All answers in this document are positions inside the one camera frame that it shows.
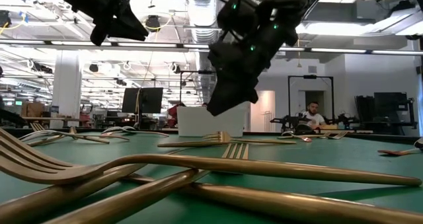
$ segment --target green table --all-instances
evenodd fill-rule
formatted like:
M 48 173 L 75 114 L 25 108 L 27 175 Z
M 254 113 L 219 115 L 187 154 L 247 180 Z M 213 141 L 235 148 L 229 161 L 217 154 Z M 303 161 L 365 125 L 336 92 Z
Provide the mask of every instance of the green table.
M 156 146 L 158 143 L 198 140 L 194 138 L 178 137 L 177 135 L 160 137 L 158 135 L 137 134 L 129 135 L 128 137 L 131 139 L 130 142 L 111 139 L 109 145 L 82 140 L 73 141 L 72 139 L 65 138 L 51 145 L 37 147 L 37 149 L 63 161 L 90 165 L 109 161 L 124 155 L 133 155 L 137 153 L 168 153 L 175 150 L 175 148 L 158 148 Z M 244 138 L 274 139 L 275 137 L 245 136 Z M 224 145 L 220 147 L 188 149 L 179 154 L 220 157 L 225 148 L 226 146 Z M 378 141 L 365 141 L 347 137 L 341 140 L 313 139 L 312 143 L 298 141 L 297 145 L 251 145 L 249 159 L 352 168 L 404 176 L 415 176 L 423 179 L 423 172 L 420 169 L 423 164 L 422 155 L 383 157 L 376 152 L 378 149 L 403 150 L 410 149 L 410 146 Z M 182 170 L 184 170 L 184 168 L 147 165 L 137 173 L 153 178 L 162 178 Z M 421 188 L 220 173 L 211 173 L 201 179 L 200 182 L 312 194 L 423 213 L 423 205 L 421 205 L 423 191 Z M 0 185 L 0 202 L 18 198 L 46 187 L 45 185 L 31 184 L 17 180 L 3 173 L 0 174 Z M 137 186 L 138 184 L 129 182 L 117 182 L 39 221 L 45 221 L 49 218 L 63 215 L 64 213 L 83 207 L 84 205 Z M 120 223 L 261 224 L 281 223 L 281 221 L 275 221 L 271 217 L 243 211 L 227 205 L 191 198 L 180 194 L 173 194 Z

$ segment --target doorway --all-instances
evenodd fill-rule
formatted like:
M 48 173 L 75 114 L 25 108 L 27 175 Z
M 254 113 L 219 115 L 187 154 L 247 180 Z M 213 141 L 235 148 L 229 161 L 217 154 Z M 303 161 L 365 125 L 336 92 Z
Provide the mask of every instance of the doorway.
M 328 116 L 325 113 L 325 92 L 324 91 L 304 91 L 305 92 L 305 103 L 309 104 L 310 102 L 319 103 L 319 113 L 323 116 Z

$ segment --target white column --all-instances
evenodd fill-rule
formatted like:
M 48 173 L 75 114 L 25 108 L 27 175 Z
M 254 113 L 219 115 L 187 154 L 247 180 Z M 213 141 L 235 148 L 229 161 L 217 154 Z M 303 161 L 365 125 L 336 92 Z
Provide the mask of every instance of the white column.
M 79 51 L 58 51 L 54 70 L 52 106 L 59 106 L 59 114 L 79 118 L 81 104 L 81 83 L 84 64 Z M 78 122 L 68 122 L 68 126 L 78 126 Z M 50 123 L 51 128 L 58 123 Z

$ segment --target man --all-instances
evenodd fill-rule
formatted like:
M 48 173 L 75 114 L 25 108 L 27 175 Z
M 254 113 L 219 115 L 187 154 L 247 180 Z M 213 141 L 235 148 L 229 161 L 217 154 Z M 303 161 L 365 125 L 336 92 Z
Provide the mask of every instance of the man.
M 326 125 L 325 119 L 318 113 L 319 111 L 319 103 L 318 102 L 310 102 L 307 106 L 307 111 L 304 113 L 304 116 L 311 121 L 307 123 L 307 125 L 311 126 L 312 128 L 316 128 L 320 125 Z

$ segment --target ceiling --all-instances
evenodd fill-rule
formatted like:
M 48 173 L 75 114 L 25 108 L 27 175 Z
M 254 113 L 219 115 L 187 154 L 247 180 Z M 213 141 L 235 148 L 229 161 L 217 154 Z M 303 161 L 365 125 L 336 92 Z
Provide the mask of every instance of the ceiling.
M 319 21 L 330 18 L 328 15 L 333 14 L 331 9 L 350 10 L 354 8 L 355 14 L 364 14 L 365 10 L 358 9 L 356 6 L 358 1 L 373 2 L 369 7 L 386 15 L 386 7 L 390 7 L 389 2 L 395 0 L 321 0 L 319 3 L 321 8 L 315 9 L 310 17 L 305 19 L 304 25 L 316 22 L 314 17 L 318 17 Z M 197 33 L 195 30 L 197 22 L 203 22 L 205 25 L 209 19 L 202 17 L 201 13 L 189 13 L 190 4 L 187 0 L 130 0 L 130 4 L 135 16 L 142 23 L 149 15 L 159 16 L 162 28 L 160 31 L 150 33 L 146 42 L 195 43 L 193 33 Z M 216 6 L 214 16 L 221 4 L 217 3 Z M 70 5 L 63 0 L 0 0 L 0 10 L 10 11 L 11 28 L 16 27 L 12 30 L 4 30 L 0 39 L 89 41 L 89 36 L 94 28 L 93 20 L 90 17 L 82 12 L 72 12 Z M 212 24 L 210 28 L 217 28 L 217 26 Z M 299 37 L 300 46 L 322 48 L 399 49 L 406 44 L 404 37 L 393 35 L 372 35 L 372 37 L 364 38 L 308 34 L 306 32 L 301 33 Z M 128 40 L 107 39 L 107 42 L 123 41 Z M 164 105 L 169 105 L 170 101 L 179 100 L 180 92 L 178 81 L 180 75 L 173 73 L 169 68 L 172 65 L 178 65 L 182 70 L 202 68 L 199 65 L 198 54 L 205 52 L 90 50 L 87 48 L 80 50 L 80 53 L 85 62 L 83 77 L 107 77 L 105 79 L 84 79 L 82 99 L 101 106 L 117 108 L 122 102 L 125 86 L 117 85 L 114 77 L 119 76 L 125 79 L 127 87 L 164 87 L 166 89 Z M 314 53 L 303 54 L 300 57 L 326 63 L 333 58 L 333 54 Z M 278 57 L 281 61 L 297 58 L 298 53 L 296 52 L 286 52 L 283 56 Z M 31 70 L 33 62 L 45 65 L 54 71 L 56 49 L 0 47 L 0 66 L 5 75 L 45 75 L 47 77 L 47 79 L 1 79 L 0 91 L 3 91 L 3 96 L 5 94 L 16 97 L 38 97 L 45 103 L 51 101 L 50 91 L 53 91 L 53 79 L 50 77 L 52 75 Z M 89 67 L 93 63 L 102 68 L 98 73 L 90 71 Z M 279 69 L 273 69 L 270 72 L 273 74 L 283 73 Z M 199 105 L 210 99 L 210 94 L 205 91 L 212 91 L 215 83 L 214 76 L 185 73 L 183 77 L 186 79 L 186 85 L 182 91 L 184 103 Z

